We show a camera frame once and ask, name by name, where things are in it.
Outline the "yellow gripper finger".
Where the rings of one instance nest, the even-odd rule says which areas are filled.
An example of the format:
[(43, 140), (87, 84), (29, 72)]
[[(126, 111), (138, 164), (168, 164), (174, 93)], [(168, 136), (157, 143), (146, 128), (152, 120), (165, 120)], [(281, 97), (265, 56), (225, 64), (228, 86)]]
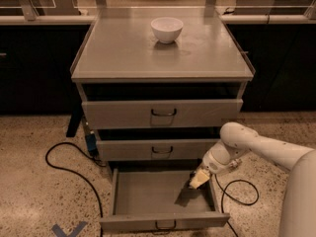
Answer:
[(191, 177), (189, 185), (193, 189), (198, 189), (201, 185), (208, 182), (210, 179), (210, 172), (203, 168), (195, 170), (194, 175)]

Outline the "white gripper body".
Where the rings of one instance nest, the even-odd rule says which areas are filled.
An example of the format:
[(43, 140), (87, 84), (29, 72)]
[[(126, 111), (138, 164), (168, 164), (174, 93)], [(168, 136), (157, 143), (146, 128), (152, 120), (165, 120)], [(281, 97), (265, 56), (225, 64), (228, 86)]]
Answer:
[(235, 159), (245, 153), (245, 149), (231, 147), (218, 140), (204, 154), (200, 166), (208, 175), (220, 174), (226, 171)]

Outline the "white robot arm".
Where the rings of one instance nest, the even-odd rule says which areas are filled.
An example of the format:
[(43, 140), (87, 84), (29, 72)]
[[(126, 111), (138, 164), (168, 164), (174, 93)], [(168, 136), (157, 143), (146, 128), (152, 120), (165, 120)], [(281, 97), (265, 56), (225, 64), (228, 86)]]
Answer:
[(219, 140), (204, 154), (189, 186), (197, 189), (210, 176), (254, 152), (289, 172), (278, 237), (316, 237), (316, 150), (259, 135), (254, 129), (228, 122)]

